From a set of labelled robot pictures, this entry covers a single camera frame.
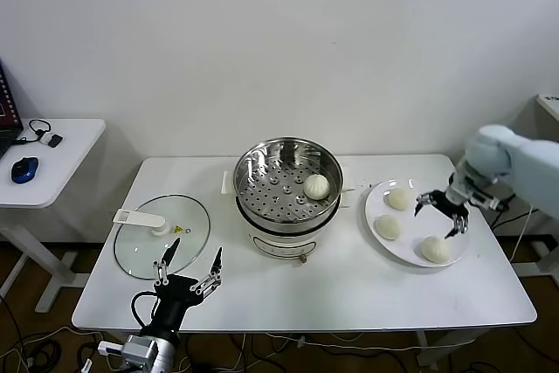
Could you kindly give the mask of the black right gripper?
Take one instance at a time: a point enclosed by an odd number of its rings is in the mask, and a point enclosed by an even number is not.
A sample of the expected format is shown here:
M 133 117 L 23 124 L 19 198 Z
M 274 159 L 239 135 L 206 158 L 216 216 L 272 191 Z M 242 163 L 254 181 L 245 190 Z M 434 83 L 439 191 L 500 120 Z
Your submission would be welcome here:
M 464 234 L 468 230 L 468 216 L 469 211 L 463 205 L 453 204 L 445 195 L 443 191 L 433 190 L 420 194 L 416 198 L 416 206 L 414 210 L 414 215 L 417 216 L 418 213 L 425 206 L 433 206 L 436 210 L 452 219 L 452 228 L 445 235 L 445 239 L 453 238 L 459 234 Z

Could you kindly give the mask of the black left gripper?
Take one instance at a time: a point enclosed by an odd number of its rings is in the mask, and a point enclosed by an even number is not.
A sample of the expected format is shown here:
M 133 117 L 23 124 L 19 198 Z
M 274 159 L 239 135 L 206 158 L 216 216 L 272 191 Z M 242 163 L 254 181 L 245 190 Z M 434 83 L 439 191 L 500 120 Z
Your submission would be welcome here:
M 201 280 L 176 274 L 168 277 L 168 269 L 180 241 L 180 238 L 176 238 L 162 258 L 154 261 L 155 290 L 139 292 L 140 297 L 153 296 L 158 299 L 150 323 L 145 324 L 139 319 L 139 336 L 177 338 L 187 310 L 200 305 L 205 295 L 211 295 L 222 284 L 222 247 L 217 251 L 210 272 Z

